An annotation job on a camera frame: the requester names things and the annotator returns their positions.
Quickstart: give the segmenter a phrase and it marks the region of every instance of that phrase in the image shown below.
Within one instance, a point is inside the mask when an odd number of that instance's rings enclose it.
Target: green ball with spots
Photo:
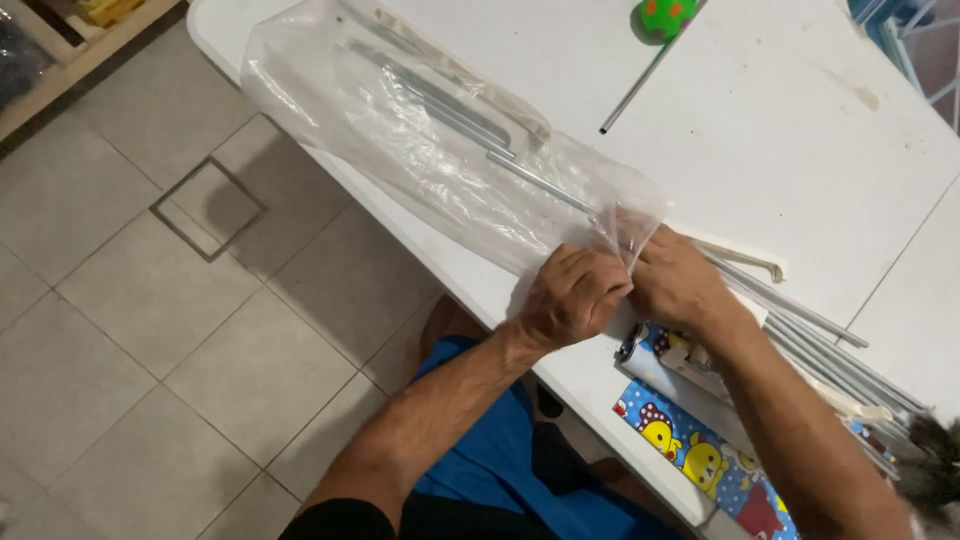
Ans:
[[[643,0],[640,20],[651,36],[669,40],[690,24],[696,9],[695,0]]]

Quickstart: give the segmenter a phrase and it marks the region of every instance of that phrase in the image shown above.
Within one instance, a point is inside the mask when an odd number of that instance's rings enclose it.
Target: blue fabric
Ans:
[[[434,346],[414,380],[476,345],[448,335]],[[678,538],[659,520],[602,487],[560,497],[534,476],[533,406],[514,383],[414,486],[414,491],[537,515],[563,540]]]

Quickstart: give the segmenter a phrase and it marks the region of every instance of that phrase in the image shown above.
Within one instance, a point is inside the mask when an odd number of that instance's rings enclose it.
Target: person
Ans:
[[[689,240],[660,226],[632,276],[619,258],[565,244],[517,316],[482,340],[469,325],[448,329],[281,538],[683,537],[656,498],[624,497],[613,467],[572,459],[562,438],[534,421],[519,382],[544,356],[597,335],[628,295],[639,317],[708,348],[803,538],[912,537],[904,504],[833,410]]]

